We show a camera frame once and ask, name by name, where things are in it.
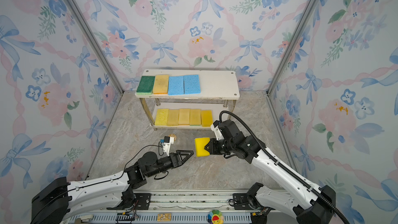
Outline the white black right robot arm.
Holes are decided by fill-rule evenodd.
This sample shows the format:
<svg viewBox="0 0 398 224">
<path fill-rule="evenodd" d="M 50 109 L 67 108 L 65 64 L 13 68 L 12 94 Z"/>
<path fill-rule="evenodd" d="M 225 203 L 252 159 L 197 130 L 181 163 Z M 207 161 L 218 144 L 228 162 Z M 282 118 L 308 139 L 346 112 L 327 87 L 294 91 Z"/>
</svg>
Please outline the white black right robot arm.
<svg viewBox="0 0 398 224">
<path fill-rule="evenodd" d="M 215 138 L 195 139 L 198 157 L 238 157 L 265 172 L 285 190 L 281 193 L 254 183 L 246 193 L 246 203 L 252 209 L 272 208 L 295 218 L 299 224 L 328 224 L 333 216 L 340 214 L 335 206 L 336 193 L 331 187 L 321 187 L 305 179 L 252 131 L 245 136 L 232 120 L 215 121 L 211 129 Z"/>
</svg>

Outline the bright yellow cellulose sponge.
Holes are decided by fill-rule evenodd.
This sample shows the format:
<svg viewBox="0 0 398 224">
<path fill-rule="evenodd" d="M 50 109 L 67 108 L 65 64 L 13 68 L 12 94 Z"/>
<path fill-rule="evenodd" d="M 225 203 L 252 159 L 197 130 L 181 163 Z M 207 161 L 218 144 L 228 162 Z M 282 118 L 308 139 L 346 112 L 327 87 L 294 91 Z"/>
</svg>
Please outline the bright yellow cellulose sponge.
<svg viewBox="0 0 398 224">
<path fill-rule="evenodd" d="M 162 108 L 157 109 L 156 117 L 155 117 L 155 126 L 166 126 L 169 115 L 169 109 Z"/>
</svg>

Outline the bright yellow foam sponge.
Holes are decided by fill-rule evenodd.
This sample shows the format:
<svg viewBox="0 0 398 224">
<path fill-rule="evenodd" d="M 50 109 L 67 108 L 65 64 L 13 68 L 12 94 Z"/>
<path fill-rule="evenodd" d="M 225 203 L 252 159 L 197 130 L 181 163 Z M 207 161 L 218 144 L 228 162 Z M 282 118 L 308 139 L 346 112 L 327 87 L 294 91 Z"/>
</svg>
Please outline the bright yellow foam sponge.
<svg viewBox="0 0 398 224">
<path fill-rule="evenodd" d="M 195 150 L 197 157 L 207 157 L 210 155 L 205 146 L 210 142 L 210 138 L 197 138 L 195 139 Z"/>
</svg>

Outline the yellow orange-backed sponge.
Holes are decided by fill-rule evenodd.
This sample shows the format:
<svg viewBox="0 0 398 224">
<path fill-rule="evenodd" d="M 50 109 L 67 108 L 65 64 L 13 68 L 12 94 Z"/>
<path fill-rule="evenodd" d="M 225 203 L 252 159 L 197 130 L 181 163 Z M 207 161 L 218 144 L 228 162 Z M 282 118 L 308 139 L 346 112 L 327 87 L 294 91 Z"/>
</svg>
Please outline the yellow orange-backed sponge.
<svg viewBox="0 0 398 224">
<path fill-rule="evenodd" d="M 179 110 L 178 125 L 190 125 L 190 109 L 182 108 Z"/>
</svg>

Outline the blue sponge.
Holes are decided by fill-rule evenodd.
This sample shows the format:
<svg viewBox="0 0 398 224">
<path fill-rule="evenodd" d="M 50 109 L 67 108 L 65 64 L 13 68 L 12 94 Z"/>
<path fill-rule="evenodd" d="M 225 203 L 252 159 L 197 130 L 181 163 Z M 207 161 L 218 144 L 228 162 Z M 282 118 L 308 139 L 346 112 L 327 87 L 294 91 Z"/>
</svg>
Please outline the blue sponge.
<svg viewBox="0 0 398 224">
<path fill-rule="evenodd" d="M 168 95 L 183 95 L 184 94 L 184 77 L 170 76 Z"/>
<path fill-rule="evenodd" d="M 201 85 L 199 75 L 185 75 L 183 77 L 185 94 L 200 94 Z"/>
</svg>

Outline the yellow green-backed sponge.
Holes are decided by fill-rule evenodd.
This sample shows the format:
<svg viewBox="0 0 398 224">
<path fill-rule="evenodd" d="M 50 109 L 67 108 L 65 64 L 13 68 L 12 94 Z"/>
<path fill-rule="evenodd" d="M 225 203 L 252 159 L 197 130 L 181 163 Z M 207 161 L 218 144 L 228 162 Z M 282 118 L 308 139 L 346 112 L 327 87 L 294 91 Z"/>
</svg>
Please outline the yellow green-backed sponge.
<svg viewBox="0 0 398 224">
<path fill-rule="evenodd" d="M 201 126 L 202 125 L 200 109 L 191 109 L 190 110 L 190 125 L 191 126 Z"/>
</svg>

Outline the green scouring sponge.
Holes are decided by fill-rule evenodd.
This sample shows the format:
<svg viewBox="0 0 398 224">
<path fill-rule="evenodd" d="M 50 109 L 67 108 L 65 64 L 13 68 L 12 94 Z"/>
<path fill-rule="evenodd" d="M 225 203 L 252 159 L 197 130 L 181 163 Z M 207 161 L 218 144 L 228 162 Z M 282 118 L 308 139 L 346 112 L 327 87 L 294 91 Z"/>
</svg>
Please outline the green scouring sponge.
<svg viewBox="0 0 398 224">
<path fill-rule="evenodd" d="M 153 92 L 155 77 L 154 76 L 142 76 L 140 83 L 137 87 L 137 95 L 151 95 Z"/>
</svg>

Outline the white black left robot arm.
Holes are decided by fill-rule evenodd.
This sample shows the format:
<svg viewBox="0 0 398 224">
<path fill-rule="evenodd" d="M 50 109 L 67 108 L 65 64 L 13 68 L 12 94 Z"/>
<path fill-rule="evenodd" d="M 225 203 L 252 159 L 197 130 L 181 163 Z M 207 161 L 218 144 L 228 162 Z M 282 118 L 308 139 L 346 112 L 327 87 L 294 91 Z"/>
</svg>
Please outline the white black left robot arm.
<svg viewBox="0 0 398 224">
<path fill-rule="evenodd" d="M 132 166 L 101 178 L 67 181 L 55 179 L 32 199 L 33 224 L 59 224 L 81 213 L 99 210 L 130 209 L 137 202 L 134 190 L 144 186 L 148 177 L 181 167 L 192 156 L 192 150 L 176 150 L 158 158 L 146 152 Z"/>
</svg>

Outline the pale yellow sponge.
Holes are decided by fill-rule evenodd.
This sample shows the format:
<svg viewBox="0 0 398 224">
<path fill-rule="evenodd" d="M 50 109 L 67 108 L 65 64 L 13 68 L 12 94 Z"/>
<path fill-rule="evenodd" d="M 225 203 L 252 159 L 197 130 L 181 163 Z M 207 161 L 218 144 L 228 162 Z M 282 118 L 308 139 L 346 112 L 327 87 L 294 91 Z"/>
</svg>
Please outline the pale yellow sponge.
<svg viewBox="0 0 398 224">
<path fill-rule="evenodd" d="M 179 125 L 179 110 L 169 110 L 166 125 L 169 127 Z"/>
<path fill-rule="evenodd" d="M 152 89 L 153 94 L 168 94 L 169 75 L 156 75 Z"/>
</svg>

